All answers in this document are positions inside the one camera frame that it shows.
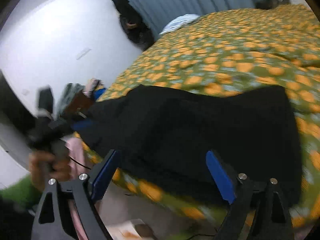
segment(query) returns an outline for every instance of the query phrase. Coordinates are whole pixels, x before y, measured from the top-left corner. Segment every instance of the brown leather item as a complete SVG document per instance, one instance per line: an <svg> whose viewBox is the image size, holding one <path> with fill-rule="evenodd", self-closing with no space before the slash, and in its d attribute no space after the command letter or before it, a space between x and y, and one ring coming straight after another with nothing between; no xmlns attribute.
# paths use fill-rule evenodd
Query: brown leather item
<svg viewBox="0 0 320 240"><path fill-rule="evenodd" d="M82 109L88 109L91 105L94 104L94 101L88 97L86 97L82 91L79 91L74 96L71 103L66 107L63 111L64 114L73 114L77 113Z"/></svg>

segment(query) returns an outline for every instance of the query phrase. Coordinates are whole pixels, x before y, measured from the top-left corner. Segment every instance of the green sleeve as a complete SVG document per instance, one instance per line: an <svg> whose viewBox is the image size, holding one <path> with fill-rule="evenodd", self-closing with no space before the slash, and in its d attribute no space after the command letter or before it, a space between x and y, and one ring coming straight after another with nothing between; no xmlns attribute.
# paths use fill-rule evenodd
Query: green sleeve
<svg viewBox="0 0 320 240"><path fill-rule="evenodd" d="M31 183L30 176L26 176L7 189L0 190L0 196L4 200L11 200L22 208L31 208L40 200L42 193Z"/></svg>

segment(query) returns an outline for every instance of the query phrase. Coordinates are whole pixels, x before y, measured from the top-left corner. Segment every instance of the black blanket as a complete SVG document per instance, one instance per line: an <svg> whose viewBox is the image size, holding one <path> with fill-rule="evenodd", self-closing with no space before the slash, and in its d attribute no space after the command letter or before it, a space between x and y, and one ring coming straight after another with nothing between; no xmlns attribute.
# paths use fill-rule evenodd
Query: black blanket
<svg viewBox="0 0 320 240"><path fill-rule="evenodd" d="M205 163L212 149L251 179L276 178L290 206L299 200L300 142L283 87L218 98L140 85L89 114L84 142L102 157L122 150L123 170L167 192L225 204Z"/></svg>

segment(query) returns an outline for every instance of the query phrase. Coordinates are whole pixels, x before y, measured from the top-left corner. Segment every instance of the blue object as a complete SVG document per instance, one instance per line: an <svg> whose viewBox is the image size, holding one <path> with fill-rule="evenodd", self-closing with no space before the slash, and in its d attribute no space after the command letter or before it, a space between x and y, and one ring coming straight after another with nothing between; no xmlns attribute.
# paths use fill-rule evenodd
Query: blue object
<svg viewBox="0 0 320 240"><path fill-rule="evenodd" d="M94 92L93 92L94 100L97 101L98 98L99 98L105 91L106 91L105 88L101 88L101 89L99 89L99 90L97 90L97 91L94 91Z"/></svg>
<svg viewBox="0 0 320 240"><path fill-rule="evenodd" d="M71 128L73 129L73 131L78 131L85 127L91 126L92 124L93 124L92 120L90 120L89 118L86 118L83 121L74 123L73 125L71 125Z"/></svg>
<svg viewBox="0 0 320 240"><path fill-rule="evenodd" d="M212 151L207 152L205 161L222 198L227 200L229 204L232 204L236 199L235 188L232 180Z"/></svg>
<svg viewBox="0 0 320 240"><path fill-rule="evenodd" d="M92 185L91 200L95 203L98 200L102 200L106 193L107 187L115 173L116 168L120 163L120 153L113 151L112 155L101 169L99 175L95 179Z"/></svg>

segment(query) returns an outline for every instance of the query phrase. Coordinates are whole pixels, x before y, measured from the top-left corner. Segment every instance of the green patterned blanket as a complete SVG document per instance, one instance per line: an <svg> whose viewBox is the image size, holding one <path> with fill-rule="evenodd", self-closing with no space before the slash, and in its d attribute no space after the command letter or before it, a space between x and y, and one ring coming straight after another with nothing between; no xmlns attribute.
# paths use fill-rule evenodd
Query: green patterned blanket
<svg viewBox="0 0 320 240"><path fill-rule="evenodd" d="M212 13L165 34L118 76L99 101L124 96L139 84L218 97L269 84L284 86L302 143L302 197L291 209L293 225L298 227L320 215L319 51L319 22L302 5ZM87 150L94 162L100 160ZM227 212L188 196L171 195L119 169L113 181L194 219L221 223Z"/></svg>

